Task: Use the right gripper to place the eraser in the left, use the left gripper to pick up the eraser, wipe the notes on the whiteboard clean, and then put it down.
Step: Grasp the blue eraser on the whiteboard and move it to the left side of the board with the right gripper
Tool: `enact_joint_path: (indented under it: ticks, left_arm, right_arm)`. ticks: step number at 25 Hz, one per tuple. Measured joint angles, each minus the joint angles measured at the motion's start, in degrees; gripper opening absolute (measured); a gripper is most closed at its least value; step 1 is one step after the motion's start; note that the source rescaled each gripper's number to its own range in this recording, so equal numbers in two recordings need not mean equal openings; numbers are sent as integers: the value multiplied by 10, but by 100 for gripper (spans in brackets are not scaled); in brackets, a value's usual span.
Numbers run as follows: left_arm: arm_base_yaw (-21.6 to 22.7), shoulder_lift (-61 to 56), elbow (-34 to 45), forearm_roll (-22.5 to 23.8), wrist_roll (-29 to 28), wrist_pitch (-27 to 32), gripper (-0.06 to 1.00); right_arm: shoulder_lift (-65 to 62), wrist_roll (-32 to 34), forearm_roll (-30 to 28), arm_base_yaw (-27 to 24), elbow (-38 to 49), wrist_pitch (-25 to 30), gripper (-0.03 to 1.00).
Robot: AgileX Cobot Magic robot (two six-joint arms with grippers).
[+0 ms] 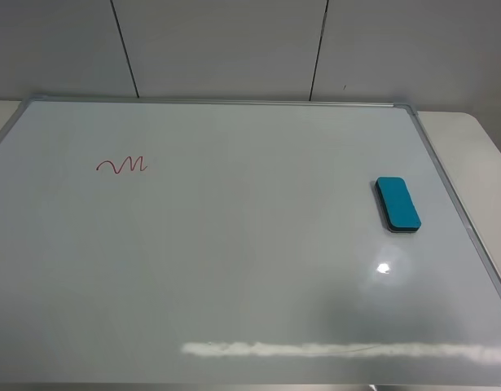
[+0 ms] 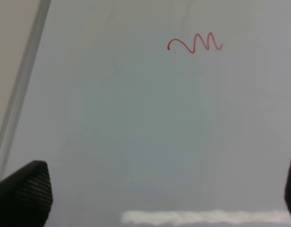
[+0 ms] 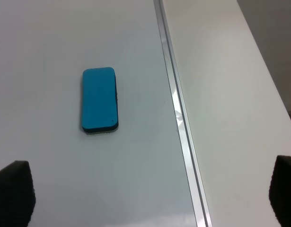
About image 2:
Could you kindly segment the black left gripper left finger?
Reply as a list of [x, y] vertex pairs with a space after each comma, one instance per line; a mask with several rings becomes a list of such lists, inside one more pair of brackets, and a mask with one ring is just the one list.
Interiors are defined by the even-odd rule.
[[0, 227], [43, 227], [52, 204], [45, 161], [31, 161], [0, 181]]

